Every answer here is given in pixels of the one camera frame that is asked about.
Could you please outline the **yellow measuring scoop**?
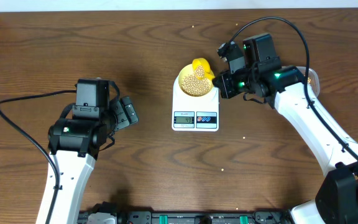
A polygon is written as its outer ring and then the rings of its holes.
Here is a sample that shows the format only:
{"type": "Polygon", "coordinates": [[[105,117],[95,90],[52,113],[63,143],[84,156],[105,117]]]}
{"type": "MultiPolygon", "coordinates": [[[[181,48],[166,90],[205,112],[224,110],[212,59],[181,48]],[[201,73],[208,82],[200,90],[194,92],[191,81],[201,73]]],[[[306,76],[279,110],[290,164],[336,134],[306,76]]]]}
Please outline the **yellow measuring scoop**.
{"type": "Polygon", "coordinates": [[[205,58],[196,58],[192,61],[192,69],[195,77],[199,80],[214,79],[213,71],[205,58]]]}

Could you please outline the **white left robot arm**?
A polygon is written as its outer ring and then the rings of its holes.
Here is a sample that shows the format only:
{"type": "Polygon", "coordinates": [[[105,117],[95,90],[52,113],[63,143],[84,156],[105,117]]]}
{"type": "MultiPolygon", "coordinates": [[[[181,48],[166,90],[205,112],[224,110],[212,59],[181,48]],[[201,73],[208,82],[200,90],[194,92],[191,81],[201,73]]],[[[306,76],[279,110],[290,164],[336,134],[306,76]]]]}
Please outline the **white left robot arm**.
{"type": "Polygon", "coordinates": [[[139,121],[128,96],[109,103],[99,119],[67,118],[80,109],[72,103],[62,111],[48,131],[52,164],[42,197],[37,223],[76,223],[88,179],[95,167],[102,145],[114,134],[139,121]]]}

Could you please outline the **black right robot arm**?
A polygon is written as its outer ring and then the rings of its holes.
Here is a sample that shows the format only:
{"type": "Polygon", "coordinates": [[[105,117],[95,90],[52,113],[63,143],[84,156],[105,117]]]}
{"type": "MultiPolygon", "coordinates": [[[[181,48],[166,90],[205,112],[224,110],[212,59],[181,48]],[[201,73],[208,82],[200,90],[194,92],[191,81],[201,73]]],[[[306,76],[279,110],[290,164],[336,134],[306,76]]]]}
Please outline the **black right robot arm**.
{"type": "Polygon", "coordinates": [[[315,199],[289,210],[292,223],[358,223],[358,143],[338,125],[307,82],[307,68],[283,67],[272,36],[260,34],[218,48],[228,70],[213,80],[222,98],[255,94],[296,129],[324,181],[315,199]]]}

